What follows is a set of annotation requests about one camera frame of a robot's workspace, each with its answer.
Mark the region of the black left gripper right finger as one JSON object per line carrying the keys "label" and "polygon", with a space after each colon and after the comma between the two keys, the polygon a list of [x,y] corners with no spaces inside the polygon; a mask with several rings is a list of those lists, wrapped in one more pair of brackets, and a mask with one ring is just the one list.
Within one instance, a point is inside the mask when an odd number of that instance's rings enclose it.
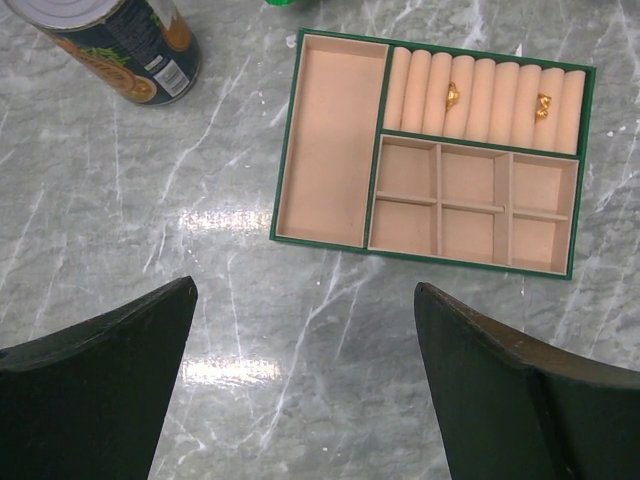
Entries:
{"label": "black left gripper right finger", "polygon": [[429,283],[419,347],[454,479],[636,479],[639,374],[551,346]]}

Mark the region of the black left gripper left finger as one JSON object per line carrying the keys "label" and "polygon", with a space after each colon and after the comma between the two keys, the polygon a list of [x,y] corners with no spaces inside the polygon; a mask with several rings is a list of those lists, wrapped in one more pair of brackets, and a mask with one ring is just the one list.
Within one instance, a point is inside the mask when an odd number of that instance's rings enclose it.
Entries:
{"label": "black left gripper left finger", "polygon": [[2,478],[147,478],[197,298],[178,278],[2,349]]}

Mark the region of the green jewelry tray insert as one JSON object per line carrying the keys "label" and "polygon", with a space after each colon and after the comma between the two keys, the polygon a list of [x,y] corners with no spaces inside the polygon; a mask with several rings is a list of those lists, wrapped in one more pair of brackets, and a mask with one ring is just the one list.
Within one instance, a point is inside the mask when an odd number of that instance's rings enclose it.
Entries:
{"label": "green jewelry tray insert", "polygon": [[592,66],[301,29],[270,237],[568,279]]}

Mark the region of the brown food can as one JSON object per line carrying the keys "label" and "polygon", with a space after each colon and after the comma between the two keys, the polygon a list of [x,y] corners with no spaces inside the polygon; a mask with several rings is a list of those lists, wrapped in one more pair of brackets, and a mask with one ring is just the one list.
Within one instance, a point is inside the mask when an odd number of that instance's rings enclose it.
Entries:
{"label": "brown food can", "polygon": [[197,80],[201,51],[172,1],[12,0],[6,5],[134,104],[175,102]]}

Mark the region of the green white snack bag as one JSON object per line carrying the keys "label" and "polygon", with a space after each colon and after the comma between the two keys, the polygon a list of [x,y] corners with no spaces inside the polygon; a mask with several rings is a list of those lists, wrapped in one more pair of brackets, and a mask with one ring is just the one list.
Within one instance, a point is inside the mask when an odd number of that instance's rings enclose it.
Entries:
{"label": "green white snack bag", "polygon": [[265,0],[265,2],[273,7],[285,8],[290,5],[298,4],[302,2],[302,0]]}

